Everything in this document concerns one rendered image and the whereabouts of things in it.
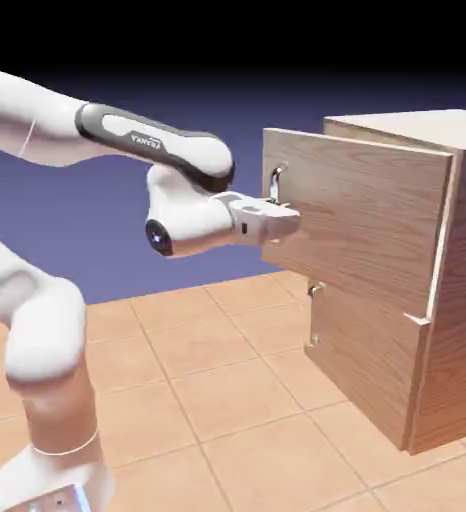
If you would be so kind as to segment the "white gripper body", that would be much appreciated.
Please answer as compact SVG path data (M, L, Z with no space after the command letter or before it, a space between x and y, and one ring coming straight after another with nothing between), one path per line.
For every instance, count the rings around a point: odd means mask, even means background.
M263 201L259 239L262 243L281 240L299 229L300 213L288 206Z

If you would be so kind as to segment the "large wood cabinet door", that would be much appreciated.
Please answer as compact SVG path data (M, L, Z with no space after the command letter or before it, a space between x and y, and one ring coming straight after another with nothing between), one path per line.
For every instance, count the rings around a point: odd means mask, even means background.
M431 313L431 285L453 157L443 151L267 128L263 177L279 165L279 197L297 232L265 261L408 315Z

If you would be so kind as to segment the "small wood cabinet door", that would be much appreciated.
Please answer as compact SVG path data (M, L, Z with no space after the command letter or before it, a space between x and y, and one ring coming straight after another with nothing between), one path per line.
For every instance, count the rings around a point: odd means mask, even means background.
M398 449L409 449L430 320L326 285L306 356Z

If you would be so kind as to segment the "light wood cabinet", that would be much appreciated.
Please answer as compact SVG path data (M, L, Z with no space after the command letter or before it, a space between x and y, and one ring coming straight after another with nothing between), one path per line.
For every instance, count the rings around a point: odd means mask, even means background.
M411 454L466 437L466 110L329 116L328 135L453 155L433 280L432 324L410 427Z

